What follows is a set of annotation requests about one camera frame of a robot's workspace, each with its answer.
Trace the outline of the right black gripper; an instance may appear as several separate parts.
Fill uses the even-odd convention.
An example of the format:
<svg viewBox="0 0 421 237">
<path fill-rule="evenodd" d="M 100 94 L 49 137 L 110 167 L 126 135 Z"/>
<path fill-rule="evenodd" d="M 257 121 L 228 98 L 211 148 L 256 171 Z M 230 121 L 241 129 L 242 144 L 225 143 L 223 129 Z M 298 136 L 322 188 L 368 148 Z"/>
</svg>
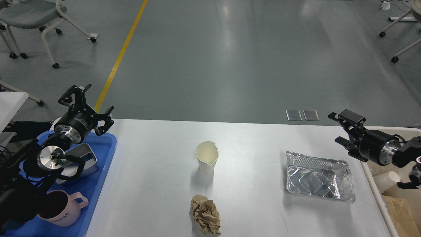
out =
<svg viewBox="0 0 421 237">
<path fill-rule="evenodd" d="M 369 130 L 361 127 L 366 118 L 348 109 L 340 113 L 330 113 L 328 118 L 340 123 L 347 130 L 354 128 L 354 142 L 343 137 L 335 138 L 335 142 L 343 146 L 348 155 L 362 162 L 372 161 L 385 166 L 392 162 L 392 158 L 401 147 L 397 137 L 380 130 Z"/>
</svg>

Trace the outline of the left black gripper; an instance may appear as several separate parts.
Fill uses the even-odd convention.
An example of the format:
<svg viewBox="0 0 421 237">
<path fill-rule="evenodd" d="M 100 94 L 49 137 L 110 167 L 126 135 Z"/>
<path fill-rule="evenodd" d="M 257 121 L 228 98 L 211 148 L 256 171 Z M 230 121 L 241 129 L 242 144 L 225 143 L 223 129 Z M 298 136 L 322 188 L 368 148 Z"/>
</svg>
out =
<svg viewBox="0 0 421 237">
<path fill-rule="evenodd" d="M 102 136 L 114 124 L 111 115 L 114 106 L 108 108 L 105 114 L 97 114 L 92 108 L 87 108 L 85 92 L 91 86 L 91 84 L 85 87 L 73 85 L 58 100 L 59 104 L 67 106 L 69 110 L 54 125 L 54 132 L 66 135 L 73 144 L 82 143 L 92 129 L 97 136 Z M 104 125 L 98 126 L 99 121 L 103 121 Z"/>
</svg>

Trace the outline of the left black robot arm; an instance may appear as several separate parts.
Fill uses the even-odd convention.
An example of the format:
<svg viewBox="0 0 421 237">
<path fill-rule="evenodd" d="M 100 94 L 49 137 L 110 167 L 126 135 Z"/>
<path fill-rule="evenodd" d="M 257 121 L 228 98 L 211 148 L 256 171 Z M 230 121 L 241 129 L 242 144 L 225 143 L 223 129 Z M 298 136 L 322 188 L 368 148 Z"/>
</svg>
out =
<svg viewBox="0 0 421 237">
<path fill-rule="evenodd" d="M 100 114 L 86 100 L 92 87 L 72 85 L 58 99 L 66 113 L 44 140 L 34 138 L 1 164 L 1 235 L 33 220 L 52 203 L 57 180 L 72 182 L 85 174 L 86 159 L 71 153 L 94 133 L 105 135 L 115 124 L 114 106 Z"/>
</svg>

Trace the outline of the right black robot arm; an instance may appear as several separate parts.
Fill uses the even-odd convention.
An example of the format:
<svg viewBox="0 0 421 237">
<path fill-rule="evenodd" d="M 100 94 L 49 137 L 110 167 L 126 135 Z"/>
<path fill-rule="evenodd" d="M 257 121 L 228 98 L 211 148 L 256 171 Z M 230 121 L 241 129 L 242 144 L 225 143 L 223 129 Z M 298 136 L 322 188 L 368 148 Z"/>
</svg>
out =
<svg viewBox="0 0 421 237">
<path fill-rule="evenodd" d="M 347 109 L 338 114 L 332 112 L 328 118 L 338 122 L 349 136 L 348 139 L 335 138 L 335 142 L 343 146 L 349 156 L 362 162 L 372 161 L 380 166 L 393 164 L 397 168 L 415 162 L 409 172 L 409 182 L 398 182 L 397 186 L 403 190 L 420 189 L 420 136 L 405 140 L 398 134 L 367 129 L 363 125 L 366 118 Z"/>
</svg>

